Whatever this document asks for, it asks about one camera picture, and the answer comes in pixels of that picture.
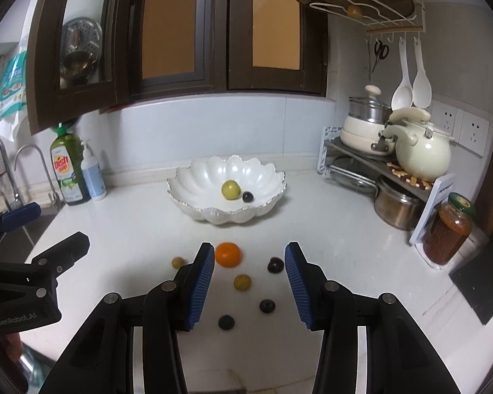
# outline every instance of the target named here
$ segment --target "sink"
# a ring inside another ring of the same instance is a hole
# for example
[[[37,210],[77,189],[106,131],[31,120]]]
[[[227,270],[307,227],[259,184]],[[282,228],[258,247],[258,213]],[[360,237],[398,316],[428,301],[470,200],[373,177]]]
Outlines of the sink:
[[[57,214],[58,210],[55,207],[42,208],[41,215],[33,222],[25,225],[27,232],[35,244],[42,237],[42,234]],[[5,234],[0,241],[0,262],[23,264],[32,250],[33,246],[29,242],[24,230],[17,228]]]

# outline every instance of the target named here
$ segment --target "plastic bag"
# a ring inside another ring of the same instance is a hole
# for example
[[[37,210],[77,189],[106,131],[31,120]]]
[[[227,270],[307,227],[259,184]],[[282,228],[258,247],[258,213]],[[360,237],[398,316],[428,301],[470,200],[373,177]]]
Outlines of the plastic bag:
[[[27,116],[26,56],[25,43],[21,43],[18,52],[7,62],[0,80],[0,136],[11,142]]]

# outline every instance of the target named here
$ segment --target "black scissors handle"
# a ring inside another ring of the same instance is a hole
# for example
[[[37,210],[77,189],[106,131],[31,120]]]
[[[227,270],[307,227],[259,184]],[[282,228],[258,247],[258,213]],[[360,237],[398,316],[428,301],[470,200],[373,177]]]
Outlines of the black scissors handle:
[[[376,55],[376,59],[384,60],[389,55],[389,46],[382,43],[381,40],[377,40],[374,43],[374,54]]]

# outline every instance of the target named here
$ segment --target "person's hand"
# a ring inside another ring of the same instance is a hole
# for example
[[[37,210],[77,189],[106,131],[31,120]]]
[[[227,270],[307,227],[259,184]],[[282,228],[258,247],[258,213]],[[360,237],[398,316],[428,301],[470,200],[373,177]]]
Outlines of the person's hand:
[[[0,343],[2,348],[5,350],[9,360],[13,363],[17,363],[22,355],[22,341],[20,340],[20,335],[17,333],[11,333],[0,337]]]

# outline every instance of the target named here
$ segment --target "scissors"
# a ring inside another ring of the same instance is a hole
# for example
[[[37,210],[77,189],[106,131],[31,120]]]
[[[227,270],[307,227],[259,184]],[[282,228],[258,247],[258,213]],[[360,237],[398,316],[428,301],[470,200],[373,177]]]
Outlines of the scissors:
[[[374,43],[374,55],[376,56],[376,59],[374,60],[374,66],[371,73],[376,69],[378,62],[384,60],[389,55],[389,46],[382,43],[381,40],[377,40],[376,43]]]

